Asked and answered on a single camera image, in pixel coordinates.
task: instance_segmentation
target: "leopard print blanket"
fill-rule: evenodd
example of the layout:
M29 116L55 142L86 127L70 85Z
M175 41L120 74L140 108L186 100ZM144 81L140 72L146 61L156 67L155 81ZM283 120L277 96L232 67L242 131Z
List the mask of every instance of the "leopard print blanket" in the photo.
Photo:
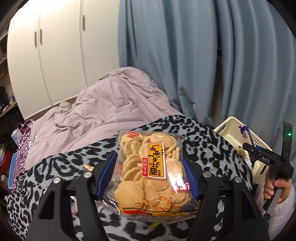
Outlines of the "leopard print blanket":
M210 171L225 179L239 176L251 190L252 175L243 158L226 140L207 126L182 115L171 115L135 130L170 132L185 136L183 145L190 159L198 162L204 171ZM104 161L111 150L118 149L116 138L111 137L75 151L46 157L31 169L19 174L15 191L6 197L13 230L25 240L39 199L54 177L71 180L84 172L82 164ZM212 239L219 235L223 209L221 197ZM185 240L193 223L193 219L190 219L151 228L151 223L129 220L107 209L100 208L99 215L110 240L120 241ZM79 214L73 220L74 228L76 236L83 240L78 217Z

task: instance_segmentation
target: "snack package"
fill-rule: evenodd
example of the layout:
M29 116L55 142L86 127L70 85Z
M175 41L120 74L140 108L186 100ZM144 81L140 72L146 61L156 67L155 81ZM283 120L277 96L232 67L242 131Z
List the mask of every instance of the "snack package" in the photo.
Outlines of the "snack package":
M183 139L171 133L120 132L120 152L103 204L142 221L171 224L194 218L199 203L183 168Z

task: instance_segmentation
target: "white plastic basket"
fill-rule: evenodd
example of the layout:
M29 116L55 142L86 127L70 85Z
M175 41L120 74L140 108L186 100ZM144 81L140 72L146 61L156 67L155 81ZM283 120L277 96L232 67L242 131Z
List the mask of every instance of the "white plastic basket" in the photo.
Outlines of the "white plastic basket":
M224 139L226 139L231 145L242 146L244 140L239 127L243 125L244 124L242 122L240 122L235 117L231 116L228 117L219 126L217 126L214 129L214 131L221 135ZM271 150L271 148L263 140L261 140L254 132L252 132L251 130L250 132L256 145ZM245 153L248 160L250 160L248 152L245 151ZM259 184L261 181L263 181L265 179L265 175L268 168L269 167L264 163L256 161L254 168L252 170L253 183Z

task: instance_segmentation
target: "metal screw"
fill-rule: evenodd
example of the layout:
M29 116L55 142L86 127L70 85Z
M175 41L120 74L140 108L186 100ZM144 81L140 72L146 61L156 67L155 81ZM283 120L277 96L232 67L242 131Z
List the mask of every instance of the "metal screw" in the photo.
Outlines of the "metal screw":
M234 180L237 182L237 183L241 183L242 182L242 179L240 177L235 177Z
M59 183L61 181L61 179L59 178L59 177L56 177L55 179L54 179L54 183Z
M83 176L85 178L89 178L89 177L91 177L91 172L86 172L86 173L83 174Z
M204 176L204 177L210 177L211 175L212 175L212 174L211 174L210 172L204 172L204 173L203 173L203 176Z

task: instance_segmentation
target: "door handle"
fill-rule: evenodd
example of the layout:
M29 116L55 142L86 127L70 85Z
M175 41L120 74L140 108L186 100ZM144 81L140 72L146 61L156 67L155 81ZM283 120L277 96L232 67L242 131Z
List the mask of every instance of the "door handle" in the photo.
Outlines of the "door handle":
M42 45L42 29L40 29L40 44Z
M82 29L85 31L85 15L82 16Z
M37 32L34 33L35 48L37 48Z

